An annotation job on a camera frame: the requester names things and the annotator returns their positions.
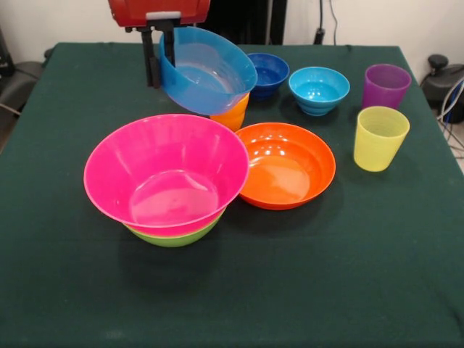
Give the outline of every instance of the white wall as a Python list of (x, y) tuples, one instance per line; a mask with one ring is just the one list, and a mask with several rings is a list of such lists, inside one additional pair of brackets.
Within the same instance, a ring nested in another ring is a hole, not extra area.
[[(337, 44), (400, 46), (418, 80), (427, 57), (464, 63), (464, 0), (332, 0), (339, 20)], [(324, 44), (332, 44), (335, 22), (324, 3)], [(310, 44), (319, 26), (319, 0), (289, 0), (285, 44)]]
[[(312, 43), (318, 6), (318, 0), (288, 1), (285, 44)], [(464, 62), (464, 0), (333, 0), (333, 7), (338, 44), (401, 46), (418, 79), (429, 54)], [(324, 10), (324, 43), (331, 44), (328, 0)], [(141, 42), (117, 26), (107, 0), (0, 0), (0, 26), (16, 62), (42, 60), (59, 41)]]
[(108, 0), (0, 0), (0, 26), (15, 62), (41, 61), (60, 41), (141, 42), (112, 19)]

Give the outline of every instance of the cup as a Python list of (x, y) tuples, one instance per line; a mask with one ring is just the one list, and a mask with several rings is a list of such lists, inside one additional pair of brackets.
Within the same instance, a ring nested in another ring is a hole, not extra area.
[(249, 93), (246, 94), (232, 109), (227, 112), (224, 112), (220, 115), (211, 115), (210, 119), (225, 127), (229, 128), (231, 131), (236, 132), (240, 129), (241, 125), (245, 119), (245, 110), (247, 109), (249, 100)]
[(411, 85), (409, 73), (389, 64), (370, 66), (365, 71), (362, 108), (382, 106), (398, 109)]
[(387, 169), (409, 129), (406, 116), (395, 109), (364, 109), (357, 116), (354, 153), (356, 164), (369, 172)]

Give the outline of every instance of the blue bowl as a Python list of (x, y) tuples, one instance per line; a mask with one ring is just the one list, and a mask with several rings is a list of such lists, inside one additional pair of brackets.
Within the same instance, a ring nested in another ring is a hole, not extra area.
[(349, 92), (349, 81), (327, 67), (304, 67), (289, 78), (291, 92), (305, 114), (324, 116)]
[(162, 87), (174, 102), (197, 114), (227, 112), (257, 82), (250, 58), (208, 30), (175, 28), (174, 53), (175, 67), (165, 56), (165, 45), (159, 45)]
[(252, 60), (258, 74), (258, 82), (250, 96), (259, 100), (269, 98), (288, 78), (289, 65), (273, 54), (251, 53), (248, 57)]

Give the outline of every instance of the pink bowl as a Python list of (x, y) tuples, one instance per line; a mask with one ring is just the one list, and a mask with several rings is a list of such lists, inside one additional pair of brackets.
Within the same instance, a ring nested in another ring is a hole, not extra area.
[(105, 215), (153, 236), (205, 227), (239, 195), (248, 154), (234, 132), (205, 117), (158, 115), (129, 123), (92, 151), (88, 198)]

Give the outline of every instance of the green bowl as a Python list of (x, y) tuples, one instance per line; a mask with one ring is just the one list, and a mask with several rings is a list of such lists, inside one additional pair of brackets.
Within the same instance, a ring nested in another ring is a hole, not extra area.
[(159, 247), (165, 248), (176, 248), (176, 247), (184, 247), (185, 245), (189, 245), (198, 241), (200, 238), (204, 237), (208, 232), (212, 230), (213, 227), (218, 223), (220, 217), (223, 215), (224, 210), (220, 213), (220, 215), (216, 218), (216, 220), (212, 221), (209, 225), (203, 227), (201, 230), (184, 234), (179, 237), (158, 237), (158, 236), (151, 236), (149, 234), (145, 234), (142, 232), (138, 232), (133, 228), (124, 225), (129, 229), (130, 232), (135, 234), (140, 239), (149, 242), (150, 244), (157, 245)]

